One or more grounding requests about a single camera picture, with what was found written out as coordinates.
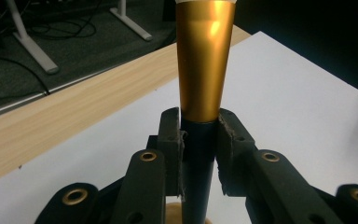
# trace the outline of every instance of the black cable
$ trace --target black cable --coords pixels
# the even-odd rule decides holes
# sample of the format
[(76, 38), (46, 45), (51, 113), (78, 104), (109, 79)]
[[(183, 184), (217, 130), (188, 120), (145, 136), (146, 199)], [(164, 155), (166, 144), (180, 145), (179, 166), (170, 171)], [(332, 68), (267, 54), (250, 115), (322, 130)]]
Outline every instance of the black cable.
[[(42, 25), (36, 25), (36, 26), (33, 26), (30, 28), (30, 34), (31, 35), (35, 35), (35, 36), (38, 36), (40, 38), (44, 38), (44, 39), (49, 39), (49, 40), (64, 40), (64, 39), (69, 39), (69, 38), (74, 38), (74, 37), (77, 37), (77, 38), (81, 38), (81, 37), (90, 37), (90, 36), (93, 36), (97, 33), (97, 28), (95, 27), (94, 24), (91, 23), (91, 20), (92, 18), (95, 16), (98, 8), (100, 7), (101, 3), (102, 3), (103, 0), (100, 0), (98, 2), (98, 4), (96, 5), (96, 7), (93, 9), (91, 15), (86, 19), (67, 19), (65, 18), (65, 21), (60, 21), (60, 22), (63, 22), (63, 23), (69, 23), (69, 24), (73, 24), (75, 26), (78, 26), (78, 30), (75, 31), (75, 32), (68, 32), (66, 30), (63, 30), (63, 29), (58, 29), (58, 28), (53, 28), (51, 27), (51, 25), (48, 23), (48, 22), (44, 22), (44, 25), (45, 27), (43, 27)], [(63, 17), (67, 17), (67, 14), (62, 12), (59, 8), (55, 7), (55, 9), (62, 14)], [(80, 20), (80, 21), (83, 21), (83, 25), (80, 25), (80, 24), (77, 24), (73, 21), (70, 21), (70, 20)], [(92, 32), (88, 35), (80, 35), (80, 33), (87, 27), (87, 26), (91, 26), (92, 28)], [(37, 27), (42, 27), (42, 28), (46, 28), (46, 30), (44, 32), (38, 32), (36, 31), (35, 28)], [(48, 31), (57, 31), (57, 32), (62, 32), (62, 33), (67, 33), (69, 35), (46, 35), (46, 33)]]
[(37, 81), (39, 81), (40, 85), (43, 87), (43, 89), (45, 90), (46, 94), (47, 94), (47, 95), (50, 95), (50, 91), (48, 90), (48, 87), (46, 86), (46, 84), (42, 81), (42, 79), (40, 79), (40, 77), (37, 75), (37, 73), (35, 73), (33, 70), (31, 70), (31, 68), (25, 66), (25, 65), (22, 64), (22, 63), (13, 61), (13, 60), (8, 59), (8, 58), (1, 58), (1, 57), (0, 57), (0, 61), (5, 61), (5, 62), (14, 63), (14, 64), (16, 64), (16, 65), (18, 65), (18, 66), (24, 68), (24, 69), (27, 70), (28, 72), (30, 72), (30, 73), (37, 79)]
[[(22, 14), (24, 14), (25, 10), (28, 8), (28, 6), (31, 5), (31, 0), (28, 0), (28, 2), (25, 4), (24, 8), (22, 9), (22, 11), (20, 12), (20, 16), (22, 16)], [(5, 11), (1, 14), (0, 16), (0, 20), (2, 20), (5, 16), (5, 14), (7, 14), (9, 12), (9, 9), (6, 8)], [(0, 31), (0, 34), (2, 35), (6, 30), (8, 30), (10, 28), (10, 26), (7, 26), (5, 28), (3, 28), (1, 31)]]
[[(10, 62), (10, 63), (14, 63), (22, 68), (24, 68), (25, 70), (27, 70), (28, 72), (30, 72), (39, 82), (39, 84), (43, 87), (44, 91), (43, 94), (45, 95), (50, 95), (50, 91), (48, 90), (48, 87), (46, 86), (46, 84), (43, 82), (43, 80), (37, 75), (37, 73), (35, 73), (33, 70), (31, 70), (29, 67), (25, 66), (22, 63), (13, 61), (11, 59), (7, 59), (7, 58), (1, 58), (0, 57), (0, 61), (5, 61), (5, 62)], [(7, 96), (7, 97), (1, 97), (0, 100), (5, 100), (5, 99), (9, 99), (9, 98), (19, 98), (19, 97), (24, 97), (27, 96), (31, 93), (27, 93), (26, 95), (22, 95), (22, 96)]]

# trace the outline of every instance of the gold metallic tube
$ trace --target gold metallic tube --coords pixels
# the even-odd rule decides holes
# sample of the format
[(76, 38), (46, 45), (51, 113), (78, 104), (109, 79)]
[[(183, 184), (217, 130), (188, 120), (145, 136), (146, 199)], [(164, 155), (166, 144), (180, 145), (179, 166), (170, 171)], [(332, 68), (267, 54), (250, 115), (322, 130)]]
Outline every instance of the gold metallic tube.
[(235, 3), (185, 1), (176, 5), (182, 117), (210, 122), (219, 115)]

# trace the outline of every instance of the gray carpet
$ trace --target gray carpet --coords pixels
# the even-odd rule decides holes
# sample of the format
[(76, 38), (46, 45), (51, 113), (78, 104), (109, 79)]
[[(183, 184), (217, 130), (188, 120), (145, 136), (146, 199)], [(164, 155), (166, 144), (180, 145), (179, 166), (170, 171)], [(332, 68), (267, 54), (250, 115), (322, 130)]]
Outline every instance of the gray carpet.
[[(108, 10), (100, 10), (93, 16), (91, 23), (96, 33), (89, 37), (76, 37), (64, 40), (50, 40), (29, 34), (46, 54), (60, 67), (60, 72), (49, 75), (38, 65), (30, 54), (22, 47), (13, 35), (3, 37), (4, 48), (0, 48), (0, 58), (7, 58), (28, 67), (0, 60), (0, 108), (13, 105), (25, 98), (45, 91), (44, 86), (35, 76), (38, 76), (52, 93), (82, 77), (97, 75), (102, 71), (126, 63), (159, 48), (174, 29), (174, 22), (158, 20), (158, 7), (153, 13), (147, 13), (145, 3), (136, 1), (127, 4), (127, 16), (136, 21), (153, 36), (147, 42), (128, 28), (123, 22)], [(54, 22), (51, 27), (71, 31), (76, 29), (67, 22)], [(93, 31), (86, 26), (80, 35), (88, 35)], [(56, 34), (49, 31), (47, 35)], [(15, 108), (10, 106), (0, 114)]]

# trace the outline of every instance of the wooden surface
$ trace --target wooden surface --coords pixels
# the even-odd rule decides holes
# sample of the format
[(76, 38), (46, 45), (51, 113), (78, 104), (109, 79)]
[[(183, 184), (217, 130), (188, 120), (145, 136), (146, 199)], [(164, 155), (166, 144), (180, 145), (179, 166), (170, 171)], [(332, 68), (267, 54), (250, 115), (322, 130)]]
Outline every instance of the wooden surface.
[(0, 116), (0, 177), (177, 76), (172, 44)]

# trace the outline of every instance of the table top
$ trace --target table top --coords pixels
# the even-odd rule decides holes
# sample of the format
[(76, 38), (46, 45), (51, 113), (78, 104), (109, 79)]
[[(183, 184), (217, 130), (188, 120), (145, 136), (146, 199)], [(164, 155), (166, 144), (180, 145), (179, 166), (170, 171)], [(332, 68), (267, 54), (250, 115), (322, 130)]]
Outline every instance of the table top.
[[(131, 155), (158, 132), (160, 113), (179, 105), (178, 89), (174, 78), (0, 178), (0, 223), (34, 223), (62, 187), (101, 189), (124, 176)], [(98, 105), (89, 112), (105, 110)], [(310, 185), (334, 195), (342, 184), (358, 184), (358, 90), (271, 37), (257, 33), (231, 48), (221, 106), (258, 148), (282, 153)], [(244, 199), (222, 194), (217, 165), (207, 217), (250, 223)]]
[[(234, 26), (231, 45), (250, 35)], [(0, 177), (178, 76), (176, 44), (0, 116)]]

